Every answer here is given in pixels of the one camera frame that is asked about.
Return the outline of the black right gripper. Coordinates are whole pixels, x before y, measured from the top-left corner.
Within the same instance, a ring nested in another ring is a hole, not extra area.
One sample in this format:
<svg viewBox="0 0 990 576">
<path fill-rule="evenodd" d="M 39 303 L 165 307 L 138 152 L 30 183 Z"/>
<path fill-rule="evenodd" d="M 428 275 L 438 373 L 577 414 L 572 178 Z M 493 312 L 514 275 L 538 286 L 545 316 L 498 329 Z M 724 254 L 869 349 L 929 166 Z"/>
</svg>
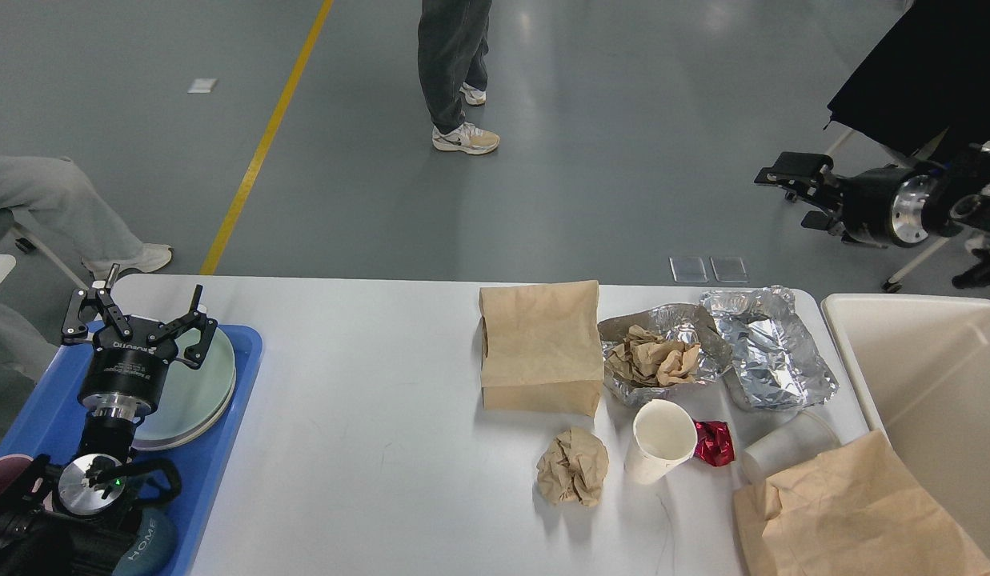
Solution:
<svg viewBox="0 0 990 576">
<path fill-rule="evenodd" d="M 828 154 L 783 152 L 758 172 L 754 183 L 781 187 L 789 202 L 840 205 L 836 215 L 808 211 L 800 226 L 844 243 L 911 248 L 928 239 L 923 212 L 938 178 L 900 167 L 869 169 L 845 178 L 832 174 L 832 167 Z"/>
</svg>

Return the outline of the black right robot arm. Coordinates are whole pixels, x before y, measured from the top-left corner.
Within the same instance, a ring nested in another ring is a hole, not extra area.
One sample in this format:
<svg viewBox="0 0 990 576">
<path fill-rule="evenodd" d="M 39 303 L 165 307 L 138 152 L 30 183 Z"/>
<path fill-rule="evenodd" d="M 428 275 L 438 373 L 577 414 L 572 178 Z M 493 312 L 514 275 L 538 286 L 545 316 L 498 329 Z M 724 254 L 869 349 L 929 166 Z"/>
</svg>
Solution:
<svg viewBox="0 0 990 576">
<path fill-rule="evenodd" d="M 827 154 L 783 152 L 758 172 L 759 186 L 780 187 L 790 202 L 814 207 L 802 222 L 850 244 L 912 248 L 971 227 L 990 234 L 990 152 L 967 147 L 948 164 L 835 174 Z"/>
</svg>

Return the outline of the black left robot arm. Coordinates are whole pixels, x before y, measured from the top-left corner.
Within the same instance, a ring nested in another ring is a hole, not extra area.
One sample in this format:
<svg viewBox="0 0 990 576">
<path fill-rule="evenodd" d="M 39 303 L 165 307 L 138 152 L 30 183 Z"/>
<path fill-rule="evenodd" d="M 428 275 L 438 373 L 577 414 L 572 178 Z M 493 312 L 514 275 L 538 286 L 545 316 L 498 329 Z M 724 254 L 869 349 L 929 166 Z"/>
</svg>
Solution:
<svg viewBox="0 0 990 576">
<path fill-rule="evenodd" d="M 218 324 L 199 309 L 202 285 L 172 321 L 122 313 L 117 273 L 70 298 L 62 344 L 93 350 L 78 392 L 81 440 L 63 466 L 41 454 L 0 489 L 0 575 L 110 575 L 141 540 L 143 511 L 182 492 L 170 459 L 136 462 L 135 433 L 159 408 L 172 363 L 202 367 Z"/>
</svg>

